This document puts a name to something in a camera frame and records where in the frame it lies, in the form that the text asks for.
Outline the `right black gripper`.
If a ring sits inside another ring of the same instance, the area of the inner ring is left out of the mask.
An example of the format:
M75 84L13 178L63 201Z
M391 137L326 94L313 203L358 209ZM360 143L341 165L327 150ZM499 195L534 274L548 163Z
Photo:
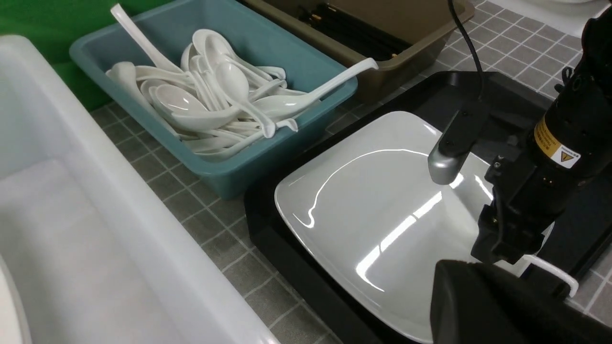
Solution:
M496 157L485 174L493 199L477 221L471 255L487 264L514 264L541 248L544 230L566 209L579 179L545 156L534 139L514 160Z

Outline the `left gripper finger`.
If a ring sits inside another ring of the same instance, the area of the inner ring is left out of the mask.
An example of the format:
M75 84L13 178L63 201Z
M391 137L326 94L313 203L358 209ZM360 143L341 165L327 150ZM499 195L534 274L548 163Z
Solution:
M436 344L609 344L612 332L494 265L441 260L430 326Z

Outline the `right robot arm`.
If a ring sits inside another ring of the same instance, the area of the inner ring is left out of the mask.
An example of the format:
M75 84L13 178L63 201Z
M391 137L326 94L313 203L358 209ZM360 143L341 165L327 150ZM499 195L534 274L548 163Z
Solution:
M537 252L574 194L610 165L611 24L611 9L587 21L579 63L518 157L488 168L492 202L481 210L471 250L480 262L514 264Z

